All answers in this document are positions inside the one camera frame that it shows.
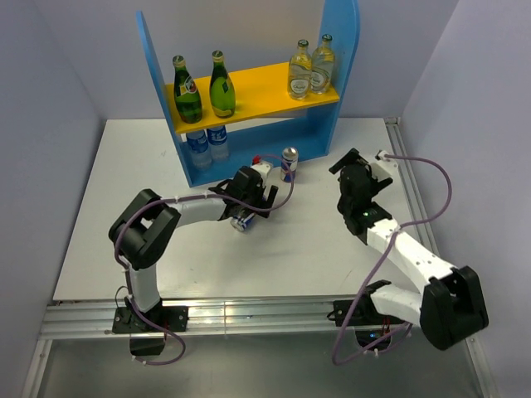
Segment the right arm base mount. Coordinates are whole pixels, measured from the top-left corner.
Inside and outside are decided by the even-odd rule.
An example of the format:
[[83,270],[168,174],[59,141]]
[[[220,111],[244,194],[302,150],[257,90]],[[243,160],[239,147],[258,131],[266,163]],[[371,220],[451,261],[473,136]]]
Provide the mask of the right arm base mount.
[[[339,328],[352,302],[352,300],[333,301],[333,309],[327,314],[327,319],[334,322],[335,326]],[[404,321],[399,318],[378,313],[368,298],[361,297],[348,325],[353,328],[362,328],[360,332],[355,333],[355,336],[358,345],[365,347],[381,336],[389,334],[395,325],[403,323]]]

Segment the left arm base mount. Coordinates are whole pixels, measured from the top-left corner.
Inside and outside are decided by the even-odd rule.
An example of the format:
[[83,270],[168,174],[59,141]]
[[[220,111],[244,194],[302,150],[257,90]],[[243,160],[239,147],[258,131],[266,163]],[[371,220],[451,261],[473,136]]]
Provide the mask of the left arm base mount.
[[145,316],[148,323],[131,306],[118,307],[111,332],[129,335],[129,352],[135,357],[151,359],[163,352],[170,332],[186,331],[188,307],[158,306]]

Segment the aluminium rail frame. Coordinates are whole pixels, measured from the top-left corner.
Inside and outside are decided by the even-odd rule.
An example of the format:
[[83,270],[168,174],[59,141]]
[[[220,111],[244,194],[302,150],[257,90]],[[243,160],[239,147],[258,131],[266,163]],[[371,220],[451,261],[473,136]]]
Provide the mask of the aluminium rail frame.
[[404,154],[397,121],[340,119],[329,155],[304,162],[278,216],[246,234],[223,223],[179,231],[159,268],[172,305],[189,308],[185,357],[135,364],[111,332],[119,287],[107,233],[135,193],[184,193],[161,119],[105,125],[22,394],[25,397],[496,397],[478,337],[441,352],[419,329],[344,366],[330,360],[333,302],[354,294],[378,254],[336,210],[329,166],[350,148]]

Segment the silver can red tab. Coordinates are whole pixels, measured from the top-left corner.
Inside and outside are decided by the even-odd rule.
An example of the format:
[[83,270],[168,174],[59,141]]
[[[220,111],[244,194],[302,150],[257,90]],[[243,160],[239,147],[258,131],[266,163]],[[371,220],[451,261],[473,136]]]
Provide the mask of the silver can red tab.
[[256,214],[252,210],[242,208],[231,218],[231,226],[238,232],[245,232],[255,216]]

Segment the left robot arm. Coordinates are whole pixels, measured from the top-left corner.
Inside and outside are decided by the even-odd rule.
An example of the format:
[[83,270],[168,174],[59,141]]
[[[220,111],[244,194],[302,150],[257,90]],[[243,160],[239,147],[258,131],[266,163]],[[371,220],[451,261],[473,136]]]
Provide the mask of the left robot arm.
[[273,166],[263,160],[243,166],[235,176],[210,187],[203,194],[163,199],[151,189],[143,189],[109,230],[114,255],[124,268],[131,312],[130,321],[143,331],[166,323],[163,300],[157,286],[156,264],[174,231],[203,221],[242,223],[255,214],[268,217],[278,187],[265,194]]

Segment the right water bottle blue label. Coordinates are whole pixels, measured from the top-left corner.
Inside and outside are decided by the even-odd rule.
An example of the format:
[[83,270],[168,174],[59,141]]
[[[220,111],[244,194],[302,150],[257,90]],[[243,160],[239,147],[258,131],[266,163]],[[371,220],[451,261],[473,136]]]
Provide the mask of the right water bottle blue label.
[[230,152],[225,125],[207,129],[207,139],[213,160],[221,162],[229,158]]

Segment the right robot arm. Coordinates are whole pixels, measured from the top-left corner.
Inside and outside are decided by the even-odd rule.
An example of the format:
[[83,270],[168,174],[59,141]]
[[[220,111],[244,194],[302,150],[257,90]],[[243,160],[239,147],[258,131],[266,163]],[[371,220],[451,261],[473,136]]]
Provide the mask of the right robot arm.
[[392,171],[401,156],[379,152],[369,162],[355,148],[329,170],[339,177],[339,214],[348,231],[381,255],[380,268],[390,260],[413,283],[414,290],[398,288],[387,280],[374,281],[371,270],[351,301],[334,302],[329,320],[339,328],[333,353],[339,352],[349,327],[381,325],[382,331],[359,341],[358,354],[384,352],[382,344],[395,334],[417,326],[428,342],[444,351],[485,329],[489,316],[479,275],[469,266],[458,268],[441,259],[408,235],[406,225],[378,205],[374,198],[393,182]]

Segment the water bottle blue label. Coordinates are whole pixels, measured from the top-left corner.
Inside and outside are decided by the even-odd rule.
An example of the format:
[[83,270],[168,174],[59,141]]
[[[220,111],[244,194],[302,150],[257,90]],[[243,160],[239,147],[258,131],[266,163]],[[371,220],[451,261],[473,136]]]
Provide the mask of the water bottle blue label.
[[186,139],[193,165],[199,170],[207,170],[212,165],[212,155],[205,131],[187,133]]
[[229,158],[230,152],[225,125],[207,129],[207,139],[213,160],[221,162]]

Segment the left water bottle blue label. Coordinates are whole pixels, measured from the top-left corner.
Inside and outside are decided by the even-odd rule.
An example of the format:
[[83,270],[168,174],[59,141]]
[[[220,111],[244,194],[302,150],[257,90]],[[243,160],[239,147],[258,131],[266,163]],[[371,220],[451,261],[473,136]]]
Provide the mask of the left water bottle blue label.
[[212,155],[205,131],[187,133],[186,139],[193,165],[199,170],[207,170],[212,165]]

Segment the silver blue can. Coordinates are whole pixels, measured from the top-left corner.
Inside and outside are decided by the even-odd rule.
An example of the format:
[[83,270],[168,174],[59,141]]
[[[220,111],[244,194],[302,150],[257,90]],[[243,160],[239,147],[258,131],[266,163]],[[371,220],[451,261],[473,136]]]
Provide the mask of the silver blue can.
[[294,147],[287,147],[283,149],[281,157],[281,179],[283,182],[292,183],[295,180],[299,152]]

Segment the clear Chang bottle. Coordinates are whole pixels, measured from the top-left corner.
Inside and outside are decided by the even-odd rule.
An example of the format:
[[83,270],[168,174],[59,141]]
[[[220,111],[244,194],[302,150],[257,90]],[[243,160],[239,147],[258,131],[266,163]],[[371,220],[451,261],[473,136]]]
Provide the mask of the clear Chang bottle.
[[320,45],[311,56],[310,85],[314,94],[323,94],[330,87],[335,64],[335,54],[331,47],[332,41],[333,37],[330,34],[323,34]]
[[289,96],[295,100],[305,98],[310,88],[312,66],[308,46],[307,40],[299,40],[297,50],[289,62],[287,89]]

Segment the blue and yellow shelf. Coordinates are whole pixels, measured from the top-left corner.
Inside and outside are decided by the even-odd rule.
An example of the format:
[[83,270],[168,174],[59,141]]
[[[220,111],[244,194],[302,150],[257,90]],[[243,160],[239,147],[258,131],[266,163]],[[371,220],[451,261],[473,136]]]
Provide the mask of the blue and yellow shelf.
[[[304,99],[290,98],[287,63],[236,70],[230,74],[236,86],[236,112],[228,119],[220,119],[209,104],[210,79],[202,77],[196,80],[196,87],[202,97],[203,117],[196,124],[185,124],[178,115],[173,84],[163,80],[142,12],[136,13],[136,22],[153,86],[189,186],[232,177],[240,166],[248,164],[256,155],[280,154],[286,147],[296,148],[301,161],[329,153],[358,49],[360,12],[357,2],[327,1],[324,4],[319,32],[332,36],[332,49],[336,55],[332,84],[326,93],[310,93]],[[214,163],[201,171],[193,165],[183,135],[219,125],[225,125],[229,131],[230,156],[226,161]]]

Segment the green Perrier bottle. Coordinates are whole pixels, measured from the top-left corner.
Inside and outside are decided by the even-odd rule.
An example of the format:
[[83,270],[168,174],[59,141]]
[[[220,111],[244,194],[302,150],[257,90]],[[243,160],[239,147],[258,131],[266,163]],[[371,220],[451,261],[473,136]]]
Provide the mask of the green Perrier bottle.
[[214,114],[222,119],[231,117],[236,110],[236,92],[224,63],[222,51],[212,53],[212,76],[209,95]]
[[202,119],[202,100],[183,56],[173,58],[173,68],[173,98],[178,114],[186,124],[198,123]]

